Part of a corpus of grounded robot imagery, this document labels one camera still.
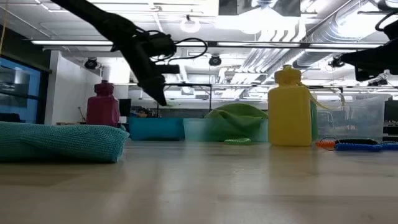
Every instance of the clear plastic bin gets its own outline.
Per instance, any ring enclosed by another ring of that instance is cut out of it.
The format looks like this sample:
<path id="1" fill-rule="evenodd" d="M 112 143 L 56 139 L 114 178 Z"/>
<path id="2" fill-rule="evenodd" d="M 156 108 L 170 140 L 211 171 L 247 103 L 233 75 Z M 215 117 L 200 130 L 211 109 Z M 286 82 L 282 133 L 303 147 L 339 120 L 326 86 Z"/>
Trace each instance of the clear plastic bin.
<path id="1" fill-rule="evenodd" d="M 268 119 L 248 118 L 247 121 L 254 121 L 258 125 L 239 129 L 220 118 L 184 119 L 185 140 L 223 142 L 227 139 L 249 138 L 252 142 L 268 142 Z"/>
<path id="2" fill-rule="evenodd" d="M 321 101 L 329 110 L 318 107 L 318 138 L 370 138 L 382 141 L 384 102 L 388 97 L 377 94 L 345 95 L 345 106 L 340 101 Z"/>

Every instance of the green cloth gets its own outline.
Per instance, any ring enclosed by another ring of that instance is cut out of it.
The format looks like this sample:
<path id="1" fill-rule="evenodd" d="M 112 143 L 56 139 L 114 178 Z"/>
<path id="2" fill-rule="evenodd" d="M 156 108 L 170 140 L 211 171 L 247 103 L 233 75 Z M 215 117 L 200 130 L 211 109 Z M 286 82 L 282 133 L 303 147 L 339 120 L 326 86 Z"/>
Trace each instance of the green cloth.
<path id="1" fill-rule="evenodd" d="M 205 116 L 207 141 L 248 138 L 267 141 L 267 113 L 244 103 L 234 103 L 214 109 Z"/>
<path id="2" fill-rule="evenodd" d="M 0 122 L 0 162 L 117 162 L 129 133 L 109 126 Z"/>

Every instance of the plastic container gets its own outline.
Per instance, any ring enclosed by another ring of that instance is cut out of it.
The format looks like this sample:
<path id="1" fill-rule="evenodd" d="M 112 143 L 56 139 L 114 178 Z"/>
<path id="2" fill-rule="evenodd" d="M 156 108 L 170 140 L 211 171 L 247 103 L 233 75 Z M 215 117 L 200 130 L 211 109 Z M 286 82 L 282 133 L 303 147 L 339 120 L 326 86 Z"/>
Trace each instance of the plastic container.
<path id="1" fill-rule="evenodd" d="M 186 141 L 224 142 L 248 138 L 252 142 L 267 142 L 268 120 L 262 119 L 258 128 L 242 130 L 220 118 L 184 119 L 184 131 Z"/>
<path id="2" fill-rule="evenodd" d="M 133 141 L 183 141 L 184 126 L 180 118 L 130 118 Z"/>
<path id="3" fill-rule="evenodd" d="M 113 96 L 113 90 L 113 84 L 106 80 L 94 86 L 97 95 L 87 101 L 87 124 L 118 126 L 119 101 Z"/>
<path id="4" fill-rule="evenodd" d="M 300 70 L 285 66 L 275 73 L 279 86 L 268 93 L 269 142 L 276 146 L 310 146 L 312 143 L 310 92 Z"/>
<path id="5" fill-rule="evenodd" d="M 318 138 L 382 141 L 384 102 L 388 97 L 375 94 L 345 95 L 345 106 L 340 101 L 321 101 L 329 110 L 318 107 Z"/>

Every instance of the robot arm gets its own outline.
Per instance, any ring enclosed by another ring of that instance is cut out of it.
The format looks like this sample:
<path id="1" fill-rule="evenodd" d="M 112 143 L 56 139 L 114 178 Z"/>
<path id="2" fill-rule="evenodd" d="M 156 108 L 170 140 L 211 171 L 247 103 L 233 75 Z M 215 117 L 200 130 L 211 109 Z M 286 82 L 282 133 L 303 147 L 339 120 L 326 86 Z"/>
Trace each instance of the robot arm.
<path id="1" fill-rule="evenodd" d="M 383 29 L 380 25 L 389 17 L 398 14 L 398 11 L 389 13 L 377 25 L 376 30 L 384 32 L 390 41 L 375 49 L 367 49 L 359 52 L 343 54 L 339 60 L 356 67 L 356 80 L 365 81 L 377 77 L 390 70 L 392 75 L 398 75 L 398 63 L 396 62 L 398 50 L 398 21 L 395 21 Z"/>
<path id="2" fill-rule="evenodd" d="M 120 50 L 123 57 L 136 75 L 138 85 L 160 105 L 165 106 L 165 78 L 163 70 L 173 70 L 173 65 L 156 65 L 150 57 L 164 55 L 171 57 L 177 46 L 166 35 L 157 30 L 145 31 L 130 20 L 101 10 L 86 0 L 52 0 L 54 3 L 70 11 L 90 23 L 105 38 L 113 42 L 113 51 Z"/>

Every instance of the blue bin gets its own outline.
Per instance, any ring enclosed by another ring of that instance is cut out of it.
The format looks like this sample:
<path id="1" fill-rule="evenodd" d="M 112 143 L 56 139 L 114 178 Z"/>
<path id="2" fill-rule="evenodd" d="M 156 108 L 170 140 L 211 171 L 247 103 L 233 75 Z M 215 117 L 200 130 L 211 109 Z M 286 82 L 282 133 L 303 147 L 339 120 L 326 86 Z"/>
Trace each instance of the blue bin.
<path id="1" fill-rule="evenodd" d="M 183 119 L 132 117 L 130 137 L 133 141 L 183 141 Z"/>

